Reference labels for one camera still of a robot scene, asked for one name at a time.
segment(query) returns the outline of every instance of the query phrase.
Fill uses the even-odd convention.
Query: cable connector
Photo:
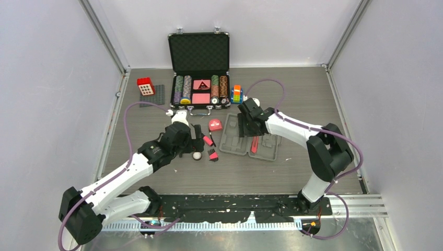
[[[169,109],[168,112],[166,112],[166,115],[172,117],[174,116],[174,111]]]

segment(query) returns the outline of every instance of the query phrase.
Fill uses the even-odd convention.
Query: triangle
[[[204,81],[200,83],[199,89],[208,89],[208,88],[209,86],[207,86]]]

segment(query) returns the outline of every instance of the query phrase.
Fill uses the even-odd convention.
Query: case handle
[[[194,109],[194,107],[193,106],[188,106],[189,115],[191,115],[191,116],[209,116],[209,115],[211,115],[212,106],[207,106],[206,108],[208,109],[208,113],[192,114],[192,109]]]

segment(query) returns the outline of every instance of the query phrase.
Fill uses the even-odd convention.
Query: white wall
[[[99,0],[132,68],[172,68],[167,35],[231,33],[231,66],[327,63],[359,1]]]
[[[92,181],[120,74],[78,1],[2,0],[0,26],[0,250],[58,250],[62,193]]]
[[[373,0],[333,67],[402,250],[441,250],[443,2]]]

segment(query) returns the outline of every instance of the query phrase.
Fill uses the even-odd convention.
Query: gray plastic tray
[[[229,113],[226,116],[225,127],[221,136],[221,142],[218,149],[224,153],[231,153],[244,156],[248,153],[251,158],[274,161],[277,159],[278,145],[282,138],[276,135],[265,134],[259,136],[257,152],[251,152],[252,137],[238,137],[238,119],[237,114]]]

